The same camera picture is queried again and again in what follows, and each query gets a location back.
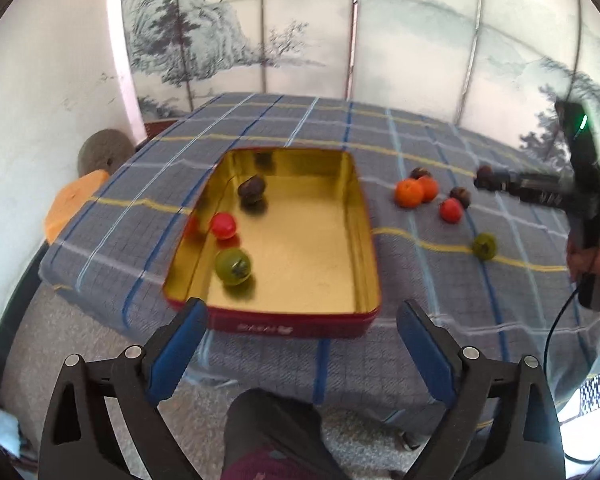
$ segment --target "black cable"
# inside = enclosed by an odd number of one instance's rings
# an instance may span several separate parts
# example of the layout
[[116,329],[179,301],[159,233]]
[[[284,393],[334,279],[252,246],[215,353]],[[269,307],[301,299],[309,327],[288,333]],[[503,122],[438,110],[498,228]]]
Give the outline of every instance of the black cable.
[[[596,260],[598,259],[599,253],[600,253],[600,247],[596,248],[596,253],[593,255],[593,259],[591,261],[591,264],[589,266],[589,270],[587,271],[587,274],[590,274],[591,271],[593,270],[593,266],[596,263]],[[569,296],[567,301],[564,302],[564,305],[560,309],[560,312],[558,312],[558,315],[555,317],[554,323],[551,325],[551,328],[549,329],[549,333],[546,336],[546,342],[544,343],[544,355],[542,356],[542,371],[544,372],[545,377],[547,377],[546,362],[547,362],[547,358],[549,356],[549,342],[551,341],[551,336],[554,334],[555,327],[558,325],[558,322],[560,321],[562,314],[564,314],[564,311],[567,310],[567,307],[571,304],[571,301],[573,301],[573,298],[575,298],[576,295],[579,293],[581,285],[582,285],[582,281],[575,288],[575,290],[571,293],[571,295]],[[564,450],[562,450],[562,452],[564,453],[564,457],[567,460],[571,460],[572,462],[575,462],[576,464],[591,465],[591,464],[595,463],[595,461],[597,460],[597,459],[582,460],[582,459],[574,458],[573,456],[568,455],[566,452],[564,452]]]
[[542,370],[544,370],[545,376],[547,375],[546,361],[547,361],[547,358],[549,357],[549,341],[551,341],[551,336],[554,334],[555,327],[558,325],[558,322],[560,321],[562,314],[564,314],[564,311],[567,310],[567,307],[570,305],[571,301],[573,301],[573,298],[576,297],[576,294],[578,294],[579,291],[580,291],[580,286],[578,285],[575,288],[575,290],[571,293],[571,295],[569,296],[569,299],[564,302],[564,305],[560,309],[560,312],[558,312],[558,315],[554,319],[554,324],[551,325],[551,328],[549,329],[549,333],[546,336],[546,341],[544,343],[544,357],[542,358]]
[[571,460],[572,462],[575,462],[576,464],[580,464],[580,465],[591,465],[591,464],[595,464],[597,458],[594,458],[592,460],[582,460],[580,458],[574,458],[573,456],[567,455],[566,452],[564,452],[564,457],[567,460]]

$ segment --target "orange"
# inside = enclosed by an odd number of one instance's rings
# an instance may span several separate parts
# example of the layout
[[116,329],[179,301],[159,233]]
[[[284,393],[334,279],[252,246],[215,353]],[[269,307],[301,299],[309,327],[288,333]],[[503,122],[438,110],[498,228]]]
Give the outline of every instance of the orange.
[[438,183],[432,176],[421,176],[418,179],[418,183],[424,190],[424,197],[422,197],[423,202],[431,202],[435,197],[438,196]]
[[394,200],[400,207],[417,207],[422,203],[424,189],[419,180],[406,178],[395,185]]

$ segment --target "plaid tablecloth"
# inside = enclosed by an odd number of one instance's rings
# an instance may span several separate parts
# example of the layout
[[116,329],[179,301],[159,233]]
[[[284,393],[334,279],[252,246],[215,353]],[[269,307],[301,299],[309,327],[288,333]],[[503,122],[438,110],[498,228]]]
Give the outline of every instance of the plaid tablecloth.
[[[433,402],[395,328],[404,298],[415,298],[461,344],[493,358],[541,356],[548,328],[568,297],[568,224],[561,213],[478,192],[480,162],[509,168],[540,163],[492,139],[400,110],[312,97],[224,94],[149,142],[64,229],[40,267],[42,278],[85,313],[144,342],[174,311],[161,285],[173,251],[214,164],[245,146],[343,148],[355,157],[374,227],[382,312],[355,340],[295,340],[209,331],[190,377],[261,386],[314,403],[373,410],[429,431]],[[395,182],[425,166],[440,183],[472,190],[458,225],[437,203],[394,205]],[[497,236],[499,254],[481,263],[467,246]],[[600,314],[569,308],[552,339],[550,385],[568,399],[600,357]]]

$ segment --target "red tomato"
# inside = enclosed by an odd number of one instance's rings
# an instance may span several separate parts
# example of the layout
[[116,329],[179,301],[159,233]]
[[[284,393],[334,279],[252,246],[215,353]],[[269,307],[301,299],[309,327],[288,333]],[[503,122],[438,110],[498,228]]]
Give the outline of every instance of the red tomato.
[[450,224],[457,224],[462,218],[464,208],[459,200],[455,198],[447,198],[440,204],[440,217]]
[[235,218],[229,213],[216,213],[211,219],[209,228],[218,240],[231,238],[237,230]]

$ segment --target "person's leg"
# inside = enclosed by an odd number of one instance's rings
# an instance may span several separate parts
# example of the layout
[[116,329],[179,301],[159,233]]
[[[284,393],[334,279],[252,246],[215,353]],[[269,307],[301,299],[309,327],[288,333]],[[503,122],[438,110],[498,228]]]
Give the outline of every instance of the person's leg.
[[306,402],[259,388],[248,390],[234,400],[227,413],[222,470],[248,454],[273,446],[320,476],[346,480],[322,442],[320,424],[320,414]]

